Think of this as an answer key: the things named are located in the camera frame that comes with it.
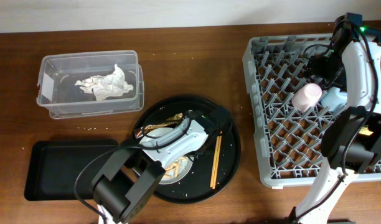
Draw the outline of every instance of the gray plastic crate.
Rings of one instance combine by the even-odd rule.
[[[261,182],[274,189],[311,185],[320,169],[320,145],[325,130],[344,110],[330,112],[321,104],[304,113],[292,107],[294,93],[320,78],[304,78],[304,49],[329,44],[332,34],[252,38],[243,56],[247,93],[254,115],[254,142]],[[324,52],[315,47],[309,55]],[[381,180],[381,160],[357,182]]]

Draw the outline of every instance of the clear plastic container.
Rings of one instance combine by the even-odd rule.
[[[124,71],[125,81],[134,86],[128,93],[97,101],[94,94],[74,85],[77,80],[111,74],[116,63]],[[37,103],[47,108],[53,119],[139,111],[144,105],[142,69],[133,50],[46,56],[38,86]]]

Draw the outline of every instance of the plastic bin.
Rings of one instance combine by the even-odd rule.
[[[125,81],[134,86],[128,93],[97,101],[94,94],[74,85],[77,80],[111,74],[116,63],[124,71]],[[142,69],[133,50],[46,56],[38,86],[37,103],[47,108],[53,119],[139,111],[144,105]]]
[[[330,43],[332,34],[254,37],[243,55],[243,70],[254,116],[254,143],[261,182],[273,189],[311,185],[318,174],[324,132],[344,107],[329,111],[318,103],[304,113],[291,99],[307,83],[322,78],[303,76],[308,60],[303,51],[312,44]],[[313,47],[309,55],[325,51]],[[381,160],[356,182],[381,180]]]

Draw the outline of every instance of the crumpled white tissue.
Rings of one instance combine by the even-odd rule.
[[[93,93],[97,101],[109,96],[121,96],[134,90],[134,86],[125,81],[124,72],[117,64],[115,64],[115,71],[110,75],[95,75],[83,81],[79,80],[74,85],[80,85],[84,93]]]

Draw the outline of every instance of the wooden surface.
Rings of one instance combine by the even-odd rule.
[[[370,24],[381,28],[381,22]],[[152,197],[132,223],[258,223],[286,217],[309,187],[272,190],[260,182],[242,55],[252,37],[332,29],[331,23],[311,23],[0,34],[0,223],[96,223],[97,216],[75,200],[26,201],[23,192],[33,144],[50,139],[121,142],[146,108],[181,93],[199,94],[231,111],[242,142],[240,166],[215,197],[192,205]],[[129,49],[137,51],[143,68],[143,111],[53,120],[35,102],[44,56]],[[331,219],[381,223],[381,182],[351,184]]]

